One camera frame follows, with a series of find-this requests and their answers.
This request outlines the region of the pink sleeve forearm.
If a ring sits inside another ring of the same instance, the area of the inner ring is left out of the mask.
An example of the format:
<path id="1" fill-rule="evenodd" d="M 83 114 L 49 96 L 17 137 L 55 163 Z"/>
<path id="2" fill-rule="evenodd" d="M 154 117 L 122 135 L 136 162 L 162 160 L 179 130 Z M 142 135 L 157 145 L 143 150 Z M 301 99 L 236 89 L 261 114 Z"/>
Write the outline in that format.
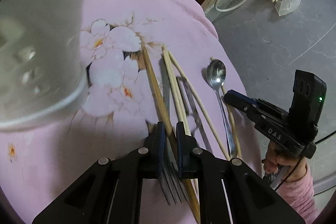
<path id="1" fill-rule="evenodd" d="M 313 178 L 306 164 L 306 174 L 297 181 L 284 182 L 279 195 L 305 220 L 313 223 L 319 212 L 314 200 Z"/>

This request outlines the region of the person right hand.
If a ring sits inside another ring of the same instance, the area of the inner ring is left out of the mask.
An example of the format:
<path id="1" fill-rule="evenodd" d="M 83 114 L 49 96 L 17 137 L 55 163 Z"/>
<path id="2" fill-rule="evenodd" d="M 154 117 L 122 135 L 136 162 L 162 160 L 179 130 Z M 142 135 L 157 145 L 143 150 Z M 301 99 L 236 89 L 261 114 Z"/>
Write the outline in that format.
<path id="1" fill-rule="evenodd" d="M 303 178 L 307 173 L 307 161 L 303 157 L 285 156 L 280 154 L 280 148 L 272 141 L 268 144 L 268 149 L 264 159 L 264 170 L 266 174 L 277 173 L 279 166 L 287 166 L 288 170 L 282 177 L 286 182 L 295 182 Z"/>

